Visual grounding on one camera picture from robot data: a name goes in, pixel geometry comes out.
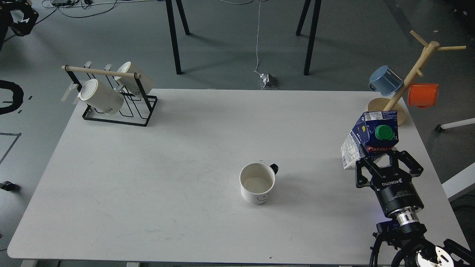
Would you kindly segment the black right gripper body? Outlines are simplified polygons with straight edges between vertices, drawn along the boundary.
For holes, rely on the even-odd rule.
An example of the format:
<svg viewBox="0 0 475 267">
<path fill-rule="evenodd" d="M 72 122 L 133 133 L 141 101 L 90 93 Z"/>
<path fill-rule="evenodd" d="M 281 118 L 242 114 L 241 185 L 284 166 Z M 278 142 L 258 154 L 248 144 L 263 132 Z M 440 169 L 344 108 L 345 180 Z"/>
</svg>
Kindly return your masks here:
<svg viewBox="0 0 475 267">
<path fill-rule="evenodd" d="M 424 208 L 424 204 L 417 193 L 413 177 L 419 177 L 424 168 L 417 165 L 409 173 L 394 166 L 370 167 L 370 188 L 373 189 L 385 217 L 396 218 L 404 210 L 415 212 Z"/>
</svg>

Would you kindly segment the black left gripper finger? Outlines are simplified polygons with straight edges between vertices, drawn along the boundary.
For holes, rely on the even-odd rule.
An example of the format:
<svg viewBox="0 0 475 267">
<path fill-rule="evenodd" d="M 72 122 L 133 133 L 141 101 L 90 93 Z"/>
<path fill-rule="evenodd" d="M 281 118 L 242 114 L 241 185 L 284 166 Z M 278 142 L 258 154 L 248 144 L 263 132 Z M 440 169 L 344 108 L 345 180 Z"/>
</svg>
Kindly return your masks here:
<svg viewBox="0 0 475 267">
<path fill-rule="evenodd" d="M 10 14 L 10 29 L 16 36 L 29 35 L 36 25 L 39 14 L 32 8 L 32 2 L 10 2 L 10 11 L 20 11 L 23 14 L 21 20 L 14 22 Z"/>
</svg>

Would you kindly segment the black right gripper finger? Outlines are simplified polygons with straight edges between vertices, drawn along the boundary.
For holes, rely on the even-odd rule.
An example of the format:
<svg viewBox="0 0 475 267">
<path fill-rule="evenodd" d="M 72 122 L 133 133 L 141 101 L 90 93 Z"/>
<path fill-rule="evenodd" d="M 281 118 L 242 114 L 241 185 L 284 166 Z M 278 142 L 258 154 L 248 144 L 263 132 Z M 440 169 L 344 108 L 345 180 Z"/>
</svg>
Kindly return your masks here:
<svg viewBox="0 0 475 267">
<path fill-rule="evenodd" d="M 390 158 L 390 169 L 394 176 L 402 174 L 414 178 L 421 176 L 424 171 L 424 168 L 407 151 L 390 150 L 387 155 Z M 401 169 L 399 162 L 402 162 L 409 172 Z"/>
<path fill-rule="evenodd" d="M 363 169 L 370 174 L 370 179 L 363 174 Z M 372 189 L 382 189 L 384 171 L 375 164 L 368 156 L 356 161 L 355 165 L 355 186 L 358 189 L 370 187 Z"/>
</svg>

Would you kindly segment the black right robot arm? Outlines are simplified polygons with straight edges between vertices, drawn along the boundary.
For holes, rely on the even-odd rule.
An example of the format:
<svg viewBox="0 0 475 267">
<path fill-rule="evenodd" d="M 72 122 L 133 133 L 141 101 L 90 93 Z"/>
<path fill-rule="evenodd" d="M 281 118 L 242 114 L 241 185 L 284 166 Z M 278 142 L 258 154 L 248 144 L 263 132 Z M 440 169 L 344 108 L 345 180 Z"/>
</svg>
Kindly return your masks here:
<svg viewBox="0 0 475 267">
<path fill-rule="evenodd" d="M 424 237 L 426 226 L 417 217 L 424 205 L 412 183 L 423 167 L 407 151 L 388 151 L 390 163 L 385 167 L 375 164 L 363 146 L 360 151 L 363 156 L 355 163 L 355 186 L 370 187 L 388 219 L 378 223 L 373 233 L 369 266 L 378 265 L 381 245 L 386 242 L 397 250 L 392 267 L 473 267 L 470 250 L 451 239 L 437 246 Z"/>
</svg>

